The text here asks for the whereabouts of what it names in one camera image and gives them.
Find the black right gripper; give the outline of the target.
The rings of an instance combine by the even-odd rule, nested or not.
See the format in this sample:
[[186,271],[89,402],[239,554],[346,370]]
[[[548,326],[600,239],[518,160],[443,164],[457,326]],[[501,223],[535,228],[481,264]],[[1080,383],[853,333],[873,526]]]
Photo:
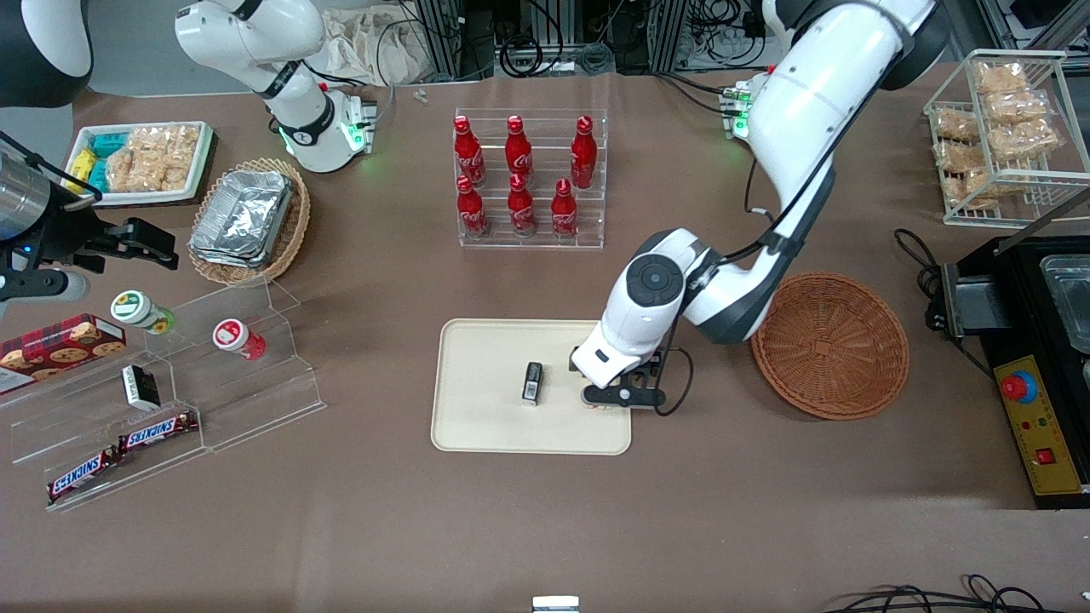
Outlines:
[[[164,269],[175,271],[175,236],[145,220],[124,220],[112,225],[102,221],[93,207],[69,212],[77,195],[51,183],[49,203],[40,221],[37,264],[59,263],[93,274],[101,274],[106,259],[152,261]],[[108,239],[113,244],[104,244]]]

